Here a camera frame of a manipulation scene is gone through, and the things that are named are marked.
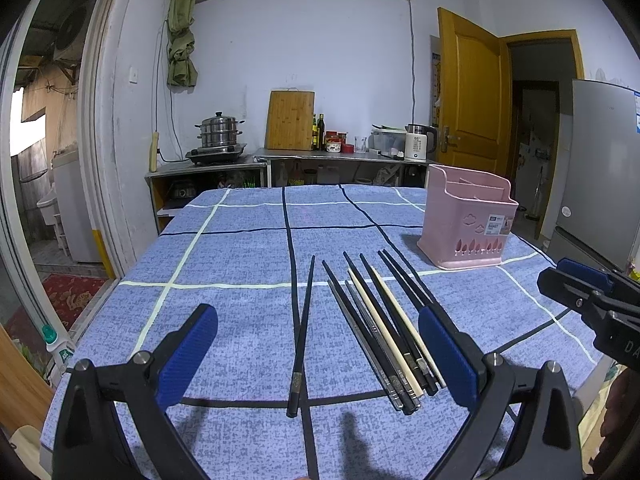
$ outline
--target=pink plastic basket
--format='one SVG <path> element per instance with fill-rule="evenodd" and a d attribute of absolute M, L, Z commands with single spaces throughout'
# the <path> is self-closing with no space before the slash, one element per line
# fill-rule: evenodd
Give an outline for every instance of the pink plastic basket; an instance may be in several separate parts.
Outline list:
<path fill-rule="evenodd" d="M 445 270 L 499 265 L 518 207 L 510 192 L 500 176 L 431 164 L 418 247 Z"/>

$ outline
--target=bottle cap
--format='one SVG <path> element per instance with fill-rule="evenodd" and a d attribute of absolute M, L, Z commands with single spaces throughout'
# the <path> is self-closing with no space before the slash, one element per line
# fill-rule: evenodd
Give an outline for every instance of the bottle cap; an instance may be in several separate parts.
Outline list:
<path fill-rule="evenodd" d="M 51 344 L 58 338 L 58 334 L 56 334 L 56 331 L 53 330 L 53 328 L 49 325 L 44 325 L 42 327 L 42 335 L 44 336 L 44 341 L 46 344 Z"/>

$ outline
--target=pile of chopsticks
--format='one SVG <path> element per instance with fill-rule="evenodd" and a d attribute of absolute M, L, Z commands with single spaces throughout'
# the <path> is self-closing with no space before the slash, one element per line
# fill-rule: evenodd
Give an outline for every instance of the pile of chopsticks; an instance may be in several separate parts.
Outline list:
<path fill-rule="evenodd" d="M 420 408 L 420 397 L 425 392 L 434 396 L 438 384 L 446 387 L 445 381 L 420 334 L 379 272 L 360 254 L 384 310 L 349 255 L 343 254 L 351 278 L 351 282 L 345 281 L 344 284 L 353 304 L 329 265 L 322 261 L 329 275 L 329 287 L 393 407 L 411 415 Z M 386 250 L 378 251 L 378 256 L 418 311 L 432 303 L 433 295 L 418 286 Z"/>

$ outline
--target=blue gripper pad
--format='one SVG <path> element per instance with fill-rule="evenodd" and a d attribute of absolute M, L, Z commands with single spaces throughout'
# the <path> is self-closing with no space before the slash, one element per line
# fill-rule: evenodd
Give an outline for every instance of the blue gripper pad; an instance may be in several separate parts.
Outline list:
<path fill-rule="evenodd" d="M 579 264 L 578 262 L 574 262 L 569 258 L 562 258 L 562 260 L 558 262 L 558 266 L 556 268 L 565 274 L 593 285 L 605 294 L 610 294 L 613 289 L 613 283 L 606 273 L 592 269 L 586 265 Z"/>
<path fill-rule="evenodd" d="M 431 309 L 418 315 L 420 337 L 429 349 L 455 403 L 472 410 L 478 402 L 478 376 Z"/>
<path fill-rule="evenodd" d="M 182 400 L 217 333 L 218 313 L 215 308 L 206 305 L 201 316 L 158 373 L 156 401 L 163 412 Z"/>

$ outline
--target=outdoor unit fan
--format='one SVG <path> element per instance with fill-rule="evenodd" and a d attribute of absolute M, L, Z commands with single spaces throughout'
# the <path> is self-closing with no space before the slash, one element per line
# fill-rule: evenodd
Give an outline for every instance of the outdoor unit fan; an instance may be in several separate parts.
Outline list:
<path fill-rule="evenodd" d="M 88 0 L 66 17 L 56 37 L 54 61 L 71 66 L 80 63 L 95 2 L 96 0 Z"/>

